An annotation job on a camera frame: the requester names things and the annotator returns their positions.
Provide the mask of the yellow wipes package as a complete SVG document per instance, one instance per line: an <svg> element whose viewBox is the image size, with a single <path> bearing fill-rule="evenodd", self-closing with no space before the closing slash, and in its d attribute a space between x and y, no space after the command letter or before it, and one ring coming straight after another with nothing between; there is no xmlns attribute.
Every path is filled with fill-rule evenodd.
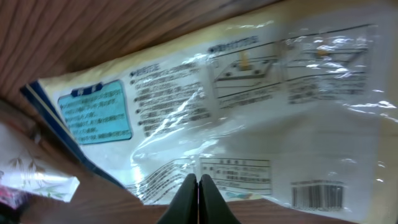
<svg viewBox="0 0 398 224"><path fill-rule="evenodd" d="M282 1L22 94L146 205L194 173L227 201L397 221L396 1Z"/></svg>

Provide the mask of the white bottle gold cap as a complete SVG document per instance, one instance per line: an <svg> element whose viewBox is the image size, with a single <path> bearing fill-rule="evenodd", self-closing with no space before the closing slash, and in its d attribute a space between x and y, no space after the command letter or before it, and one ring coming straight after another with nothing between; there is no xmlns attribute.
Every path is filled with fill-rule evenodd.
<svg viewBox="0 0 398 224"><path fill-rule="evenodd" d="M70 202L80 181L45 161L39 149L27 136L2 124L1 185Z"/></svg>

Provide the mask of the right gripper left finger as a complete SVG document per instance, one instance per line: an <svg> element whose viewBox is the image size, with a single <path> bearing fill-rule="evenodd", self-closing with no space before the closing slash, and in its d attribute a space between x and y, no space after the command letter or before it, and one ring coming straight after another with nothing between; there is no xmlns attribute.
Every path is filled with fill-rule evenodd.
<svg viewBox="0 0 398 224"><path fill-rule="evenodd" d="M197 224L198 182L195 174L188 174L157 224Z"/></svg>

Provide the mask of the purple red pad package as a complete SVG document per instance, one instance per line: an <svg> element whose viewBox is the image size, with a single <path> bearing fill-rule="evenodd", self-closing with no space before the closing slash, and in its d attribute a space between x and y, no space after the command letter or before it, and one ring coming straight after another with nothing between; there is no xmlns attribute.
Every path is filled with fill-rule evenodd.
<svg viewBox="0 0 398 224"><path fill-rule="evenodd" d="M13 210L18 209L26 203L29 194L26 192L1 186L0 189L1 205L5 205Z"/></svg>

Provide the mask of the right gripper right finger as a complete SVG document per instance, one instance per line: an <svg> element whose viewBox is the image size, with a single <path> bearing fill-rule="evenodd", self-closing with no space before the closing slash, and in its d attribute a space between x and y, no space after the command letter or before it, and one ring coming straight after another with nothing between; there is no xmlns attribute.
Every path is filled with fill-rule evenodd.
<svg viewBox="0 0 398 224"><path fill-rule="evenodd" d="M208 174L199 183L199 224L241 224Z"/></svg>

